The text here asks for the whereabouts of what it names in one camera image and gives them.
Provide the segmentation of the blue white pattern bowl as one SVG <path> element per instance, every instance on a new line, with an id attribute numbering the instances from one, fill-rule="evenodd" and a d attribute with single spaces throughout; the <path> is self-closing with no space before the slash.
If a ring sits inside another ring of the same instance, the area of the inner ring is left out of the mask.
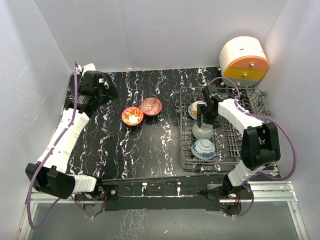
<path id="1" fill-rule="evenodd" d="M 212 160 L 214 158 L 216 147 L 208 139 L 198 139 L 191 146 L 192 154 L 200 160 Z"/>

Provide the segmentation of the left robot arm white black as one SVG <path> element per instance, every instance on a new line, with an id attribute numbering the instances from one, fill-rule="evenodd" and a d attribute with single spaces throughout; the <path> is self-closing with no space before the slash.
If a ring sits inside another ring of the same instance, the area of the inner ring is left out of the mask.
<path id="1" fill-rule="evenodd" d="M 91 175 L 67 174 L 68 162 L 84 127 L 98 108 L 117 99 L 116 87 L 108 73 L 88 70 L 64 103 L 59 125 L 36 163 L 29 163 L 25 173 L 32 188 L 60 199 L 86 193 L 97 200 L 103 195 L 102 185 Z"/>

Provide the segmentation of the teal dotted pattern bowl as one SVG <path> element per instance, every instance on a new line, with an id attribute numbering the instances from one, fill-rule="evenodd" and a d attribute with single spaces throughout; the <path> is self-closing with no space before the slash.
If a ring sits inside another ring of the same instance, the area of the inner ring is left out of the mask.
<path id="1" fill-rule="evenodd" d="M 203 123 L 199 127 L 196 123 L 192 127 L 192 134 L 196 139 L 210 140 L 214 135 L 214 129 L 211 124 Z"/>

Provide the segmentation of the white bowl orange leaves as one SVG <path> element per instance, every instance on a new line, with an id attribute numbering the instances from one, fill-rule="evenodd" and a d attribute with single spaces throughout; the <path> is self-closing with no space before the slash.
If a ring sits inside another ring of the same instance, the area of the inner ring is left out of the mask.
<path id="1" fill-rule="evenodd" d="M 188 107 L 188 114 L 194 120 L 197 120 L 197 106 L 199 104 L 206 105 L 206 103 L 204 101 L 195 101 L 195 102 L 191 103 Z"/>

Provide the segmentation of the red geometric pattern bowl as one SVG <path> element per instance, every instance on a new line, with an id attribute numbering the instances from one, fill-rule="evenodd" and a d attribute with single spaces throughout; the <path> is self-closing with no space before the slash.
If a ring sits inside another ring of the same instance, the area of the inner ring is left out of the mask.
<path id="1" fill-rule="evenodd" d="M 156 97 L 148 97 L 141 102 L 140 109 L 147 116 L 158 115 L 163 108 L 162 102 Z"/>

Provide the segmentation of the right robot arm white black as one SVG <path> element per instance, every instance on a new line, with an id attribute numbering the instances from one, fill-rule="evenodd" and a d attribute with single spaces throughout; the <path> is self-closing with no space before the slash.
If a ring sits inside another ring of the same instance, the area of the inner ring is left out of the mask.
<path id="1" fill-rule="evenodd" d="M 204 87 L 202 95 L 205 104 L 197 106 L 197 127 L 203 124 L 213 125 L 217 116 L 222 116 L 241 134 L 241 160 L 236 167 L 225 175 L 222 186 L 213 192 L 235 198 L 245 188 L 246 182 L 258 175 L 261 170 L 280 160 L 278 128 L 272 122 L 263 122 L 250 115 L 239 105 L 238 96 L 218 92 L 212 84 Z"/>

